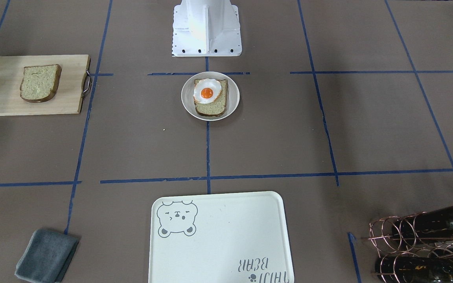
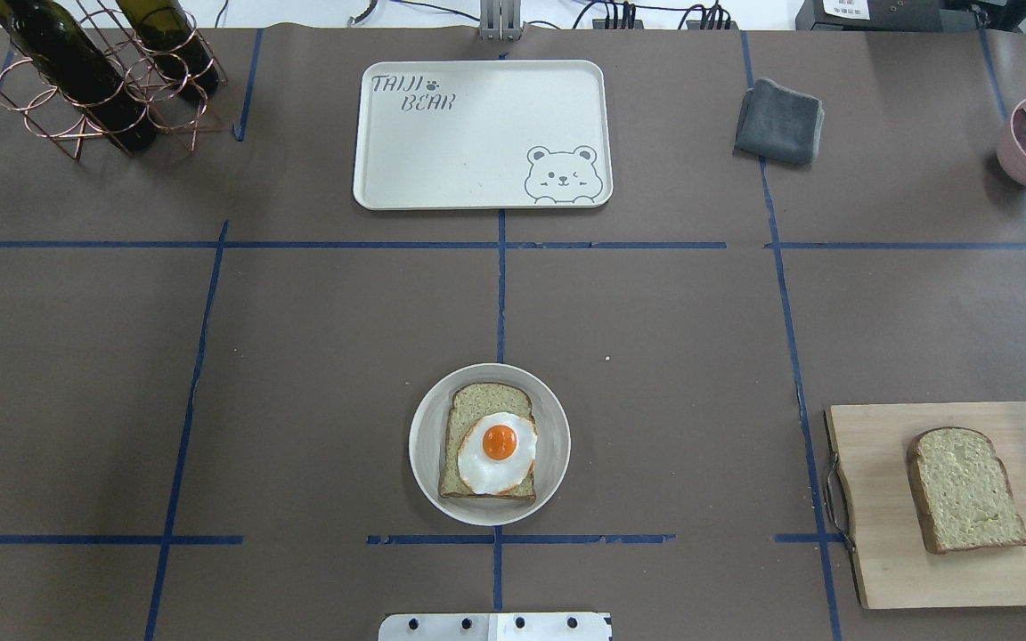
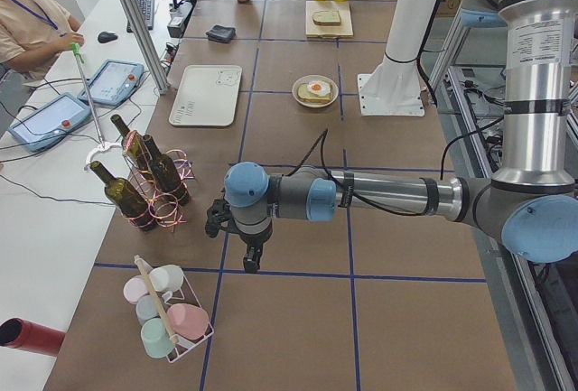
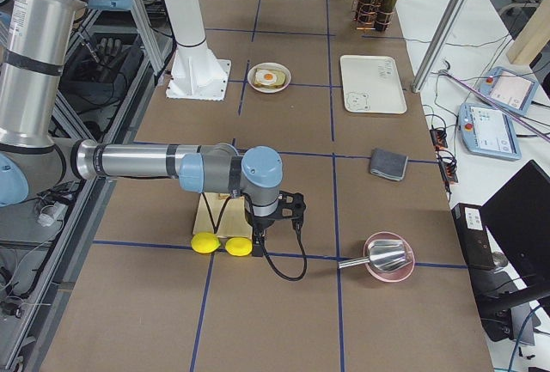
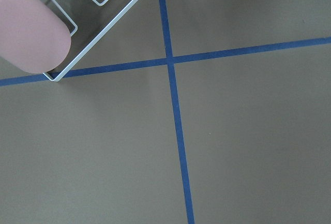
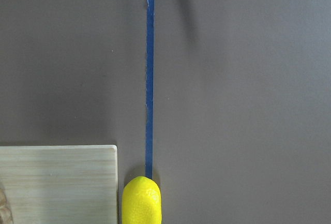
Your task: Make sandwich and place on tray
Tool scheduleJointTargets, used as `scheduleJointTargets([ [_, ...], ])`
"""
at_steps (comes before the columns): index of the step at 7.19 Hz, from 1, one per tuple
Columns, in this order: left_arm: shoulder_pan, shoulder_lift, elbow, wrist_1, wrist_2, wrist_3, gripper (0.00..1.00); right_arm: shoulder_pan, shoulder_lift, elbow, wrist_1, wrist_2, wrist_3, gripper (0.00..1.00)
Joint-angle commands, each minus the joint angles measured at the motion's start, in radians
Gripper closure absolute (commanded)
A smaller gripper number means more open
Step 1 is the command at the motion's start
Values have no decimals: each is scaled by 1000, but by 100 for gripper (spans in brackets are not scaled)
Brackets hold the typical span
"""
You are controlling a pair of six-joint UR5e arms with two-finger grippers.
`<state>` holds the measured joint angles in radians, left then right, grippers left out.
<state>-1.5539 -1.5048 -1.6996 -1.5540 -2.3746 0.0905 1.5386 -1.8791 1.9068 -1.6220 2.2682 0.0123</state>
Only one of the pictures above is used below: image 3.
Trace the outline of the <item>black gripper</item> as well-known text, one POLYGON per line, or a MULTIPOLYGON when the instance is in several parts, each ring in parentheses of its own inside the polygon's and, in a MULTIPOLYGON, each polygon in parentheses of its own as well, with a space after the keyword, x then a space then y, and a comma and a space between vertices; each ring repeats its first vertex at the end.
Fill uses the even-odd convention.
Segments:
MULTIPOLYGON (((235 232, 235 223, 229 204, 223 198, 215 199, 207 209, 207 220, 205 223, 205 233, 208 237, 216 237, 220 231, 226 233, 235 232)), ((247 251, 243 257, 243 267, 246 273, 257 273, 259 271, 262 254, 262 243, 247 245, 247 251)))

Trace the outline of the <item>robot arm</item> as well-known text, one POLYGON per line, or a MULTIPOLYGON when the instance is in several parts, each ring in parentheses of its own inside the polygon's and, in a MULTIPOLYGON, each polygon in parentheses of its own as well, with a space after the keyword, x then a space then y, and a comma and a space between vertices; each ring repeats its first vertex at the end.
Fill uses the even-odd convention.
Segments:
POLYGON ((473 226, 535 263, 574 253, 577 201, 564 146, 577 0, 463 0, 463 12, 497 15, 508 28, 503 157, 496 172, 488 179, 433 180, 299 166, 283 175, 238 163, 208 209, 208 236, 238 235, 247 246, 244 267, 254 273, 274 219, 328 221, 338 208, 370 207, 473 226))

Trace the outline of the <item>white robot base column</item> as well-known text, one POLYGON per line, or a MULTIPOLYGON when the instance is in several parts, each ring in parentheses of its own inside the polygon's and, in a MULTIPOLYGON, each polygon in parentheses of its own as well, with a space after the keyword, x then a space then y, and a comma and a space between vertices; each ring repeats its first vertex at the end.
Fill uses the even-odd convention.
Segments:
POLYGON ((382 62, 358 75, 363 116, 423 116, 418 66, 438 0, 397 0, 382 62))

